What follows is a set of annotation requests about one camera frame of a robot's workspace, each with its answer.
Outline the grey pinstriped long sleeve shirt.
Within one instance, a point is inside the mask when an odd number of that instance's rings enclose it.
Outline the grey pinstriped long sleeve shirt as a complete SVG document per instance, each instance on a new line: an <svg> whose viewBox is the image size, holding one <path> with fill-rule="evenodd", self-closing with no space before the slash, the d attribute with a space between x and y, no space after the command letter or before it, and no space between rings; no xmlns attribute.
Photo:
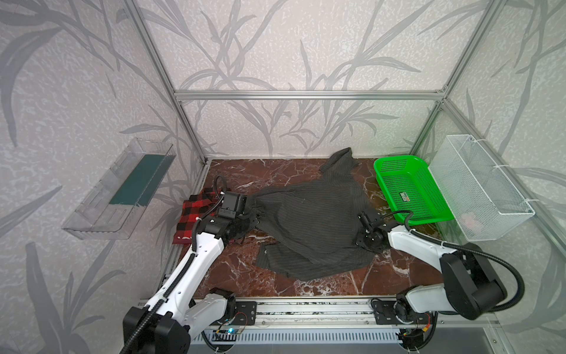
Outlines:
<svg viewBox="0 0 566 354"><path fill-rule="evenodd" d="M369 265L374 253L355 241L358 215L373 207L352 175L356 166L345 148L327 159L317 180L250 195L246 209L256 228L276 241L260 246L256 266L306 282Z"/></svg>

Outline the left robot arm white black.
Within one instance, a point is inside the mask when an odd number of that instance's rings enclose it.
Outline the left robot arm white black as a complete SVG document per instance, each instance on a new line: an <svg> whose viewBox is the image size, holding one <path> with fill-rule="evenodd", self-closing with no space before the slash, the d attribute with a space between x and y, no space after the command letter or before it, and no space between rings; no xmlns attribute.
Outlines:
<svg viewBox="0 0 566 354"><path fill-rule="evenodd" d="M196 221L191 249L171 277L141 307L132 307L122 322L122 353L187 353L191 342L210 325L224 325L240 316L230 291L214 288L200 302L195 292L230 240L244 237L253 227L245 212L246 196L225 192Z"/></svg>

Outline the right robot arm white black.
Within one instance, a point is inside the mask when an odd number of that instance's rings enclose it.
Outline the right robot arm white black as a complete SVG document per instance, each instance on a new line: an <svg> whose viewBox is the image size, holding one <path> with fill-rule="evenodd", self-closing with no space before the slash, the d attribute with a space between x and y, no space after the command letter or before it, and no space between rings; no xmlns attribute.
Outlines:
<svg viewBox="0 0 566 354"><path fill-rule="evenodd" d="M494 311L507 298L490 259L477 246L467 244L455 249L387 218L376 210L359 213L361 228L356 245L375 254L388 249L405 252L442 276L440 284L416 286L396 295L393 313L400 322L411 324L418 314L434 312L474 320Z"/></svg>

